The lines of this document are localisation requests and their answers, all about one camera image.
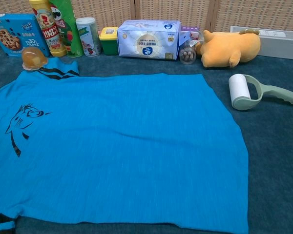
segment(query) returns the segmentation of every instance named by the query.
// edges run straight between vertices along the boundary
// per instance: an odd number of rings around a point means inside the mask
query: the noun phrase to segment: pringles can
[[[66,55],[66,50],[61,43],[60,34],[52,16],[48,0],[29,0],[36,19],[42,30],[49,50],[53,56],[61,57]]]
[[[67,56],[79,57],[83,55],[84,50],[80,42],[71,1],[50,0],[49,2]]]
[[[84,55],[99,55],[101,52],[101,45],[96,20],[93,17],[78,18],[76,19],[76,25],[80,40],[82,41]]]

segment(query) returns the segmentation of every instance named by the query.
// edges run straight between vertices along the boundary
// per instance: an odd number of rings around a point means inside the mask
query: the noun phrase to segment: black cat graphic
[[[32,104],[27,104],[27,105],[22,105],[19,108],[19,111],[17,111],[17,113],[13,116],[13,118],[10,121],[9,127],[5,131],[5,134],[9,133],[11,135],[12,146],[18,157],[20,157],[21,155],[21,150],[15,144],[15,141],[13,138],[13,131],[15,132],[16,129],[21,129],[21,130],[25,129],[33,124],[35,118],[41,117],[47,114],[50,114],[50,112],[44,113],[43,111],[40,111],[36,109],[35,107],[32,107]],[[29,135],[25,134],[23,130],[21,131],[21,134],[26,140],[28,140]]]

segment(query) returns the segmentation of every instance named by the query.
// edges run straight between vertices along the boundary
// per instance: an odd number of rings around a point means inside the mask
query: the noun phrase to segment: dark blue carpet
[[[203,74],[242,129],[249,151],[249,227],[251,234],[293,234],[293,106],[264,97],[252,110],[239,112],[230,104],[228,79],[236,73],[254,76],[263,84],[293,91],[293,60],[257,56],[234,69],[204,69],[201,61],[183,65],[179,61],[144,60],[100,55],[76,60],[81,76],[131,74]],[[9,58],[0,48],[0,87],[22,71],[21,58]],[[21,217],[17,234],[203,234],[169,224],[74,224],[63,225]]]

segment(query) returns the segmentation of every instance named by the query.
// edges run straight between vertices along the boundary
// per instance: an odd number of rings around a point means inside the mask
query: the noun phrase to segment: plush dog
[[[204,42],[195,45],[196,53],[202,55],[204,67],[235,67],[248,62],[260,49],[259,31],[243,30],[239,33],[203,31]]]

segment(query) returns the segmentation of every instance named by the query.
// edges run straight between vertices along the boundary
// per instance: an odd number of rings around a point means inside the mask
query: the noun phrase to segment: green container
[[[105,55],[118,55],[117,29],[118,27],[104,28],[99,36]]]
[[[67,56],[79,57],[84,54],[80,41],[73,6],[70,0],[49,0],[55,23],[59,29]]]

